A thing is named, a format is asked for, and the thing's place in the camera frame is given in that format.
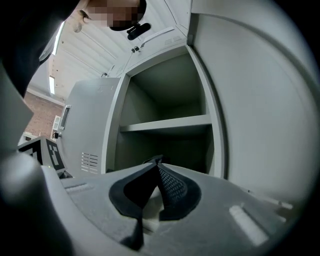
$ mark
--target fluorescent light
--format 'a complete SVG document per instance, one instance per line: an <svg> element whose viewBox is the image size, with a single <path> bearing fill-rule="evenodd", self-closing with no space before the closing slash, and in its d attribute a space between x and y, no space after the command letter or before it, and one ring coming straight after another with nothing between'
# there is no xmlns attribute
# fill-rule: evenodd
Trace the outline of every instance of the fluorescent light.
<svg viewBox="0 0 320 256"><path fill-rule="evenodd" d="M60 36L61 36L61 33L62 33L62 29L64 28L64 25L65 25L65 22L62 22L62 24L59 27L58 34L56 34L55 41L54 41L53 52L52 52L53 55L57 54L58 44L59 44Z"/></svg>
<svg viewBox="0 0 320 256"><path fill-rule="evenodd" d="M55 94L55 79L49 76L50 93Z"/></svg>

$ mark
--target door handle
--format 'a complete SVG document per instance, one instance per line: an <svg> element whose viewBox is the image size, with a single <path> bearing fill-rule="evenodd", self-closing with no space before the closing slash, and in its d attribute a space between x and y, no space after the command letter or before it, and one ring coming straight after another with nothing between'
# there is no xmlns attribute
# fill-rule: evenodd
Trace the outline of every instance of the door handle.
<svg viewBox="0 0 320 256"><path fill-rule="evenodd" d="M64 107L64 112L63 112L63 116L60 124L60 130L64 130L66 128L67 118L69 116L70 109L71 109L71 105L66 105Z"/></svg>
<svg viewBox="0 0 320 256"><path fill-rule="evenodd" d="M110 76L110 73L111 73L111 71L114 69L114 67L115 67L115 65L113 65L113 66L109 69L109 71L108 71L108 73L107 73L107 77Z"/></svg>

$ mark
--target vent grille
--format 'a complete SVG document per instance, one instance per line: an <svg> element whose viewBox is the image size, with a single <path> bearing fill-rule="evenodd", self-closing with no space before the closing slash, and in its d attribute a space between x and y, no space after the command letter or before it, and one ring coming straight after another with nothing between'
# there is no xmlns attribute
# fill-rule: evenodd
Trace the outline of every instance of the vent grille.
<svg viewBox="0 0 320 256"><path fill-rule="evenodd" d="M166 45L169 45L169 44L171 44L171 43L172 43L172 38L167 39L167 40L164 41L164 45L165 45L165 46L166 46Z"/></svg>
<svg viewBox="0 0 320 256"><path fill-rule="evenodd" d="M175 36L174 38L173 38L173 41L174 42L176 42L176 41L179 41L179 40L181 40L182 38L178 35L178 36Z"/></svg>
<svg viewBox="0 0 320 256"><path fill-rule="evenodd" d="M92 174L98 174L98 156L82 152L81 170Z"/></svg>

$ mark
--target person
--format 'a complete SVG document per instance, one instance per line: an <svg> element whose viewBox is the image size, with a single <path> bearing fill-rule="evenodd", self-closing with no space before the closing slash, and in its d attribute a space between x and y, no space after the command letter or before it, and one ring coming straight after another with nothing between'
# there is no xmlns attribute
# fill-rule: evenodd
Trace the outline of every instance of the person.
<svg viewBox="0 0 320 256"><path fill-rule="evenodd" d="M17 22L5 28L14 36L4 42L1 52L3 66L23 97L34 73L51 55L60 25L72 12L80 12L83 22L86 18L122 31L140 21L147 6L146 0L55 0L49 8L34 2L23 4L15 12Z"/></svg>

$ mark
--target open locker door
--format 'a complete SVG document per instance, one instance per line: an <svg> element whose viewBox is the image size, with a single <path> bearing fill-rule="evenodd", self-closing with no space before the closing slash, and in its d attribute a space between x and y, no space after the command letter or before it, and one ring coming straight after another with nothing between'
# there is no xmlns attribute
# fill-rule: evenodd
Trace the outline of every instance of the open locker door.
<svg viewBox="0 0 320 256"><path fill-rule="evenodd" d="M101 153L119 78L79 81L73 87L58 128L57 145L74 177L101 174Z"/></svg>
<svg viewBox="0 0 320 256"><path fill-rule="evenodd" d="M188 45L221 105L225 178L301 205L318 172L319 81L308 45L273 2L193 1Z"/></svg>

